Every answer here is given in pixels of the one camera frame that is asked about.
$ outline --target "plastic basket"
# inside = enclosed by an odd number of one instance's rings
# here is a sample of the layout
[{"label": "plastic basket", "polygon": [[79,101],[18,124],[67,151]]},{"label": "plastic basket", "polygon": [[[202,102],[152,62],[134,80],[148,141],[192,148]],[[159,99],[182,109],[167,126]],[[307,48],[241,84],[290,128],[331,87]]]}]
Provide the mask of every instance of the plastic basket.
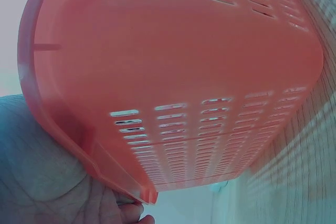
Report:
[{"label": "plastic basket", "polygon": [[240,175],[323,65],[299,0],[29,0],[23,93],[108,186],[157,191]]}]

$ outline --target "skin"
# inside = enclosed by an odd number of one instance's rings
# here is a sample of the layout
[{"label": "skin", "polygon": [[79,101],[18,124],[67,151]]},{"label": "skin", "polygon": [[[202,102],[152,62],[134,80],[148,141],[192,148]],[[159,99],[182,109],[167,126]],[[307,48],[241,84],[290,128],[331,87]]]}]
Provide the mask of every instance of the skin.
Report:
[{"label": "skin", "polygon": [[0,98],[0,220],[154,224],[143,206],[90,177],[35,121],[22,95]]}]

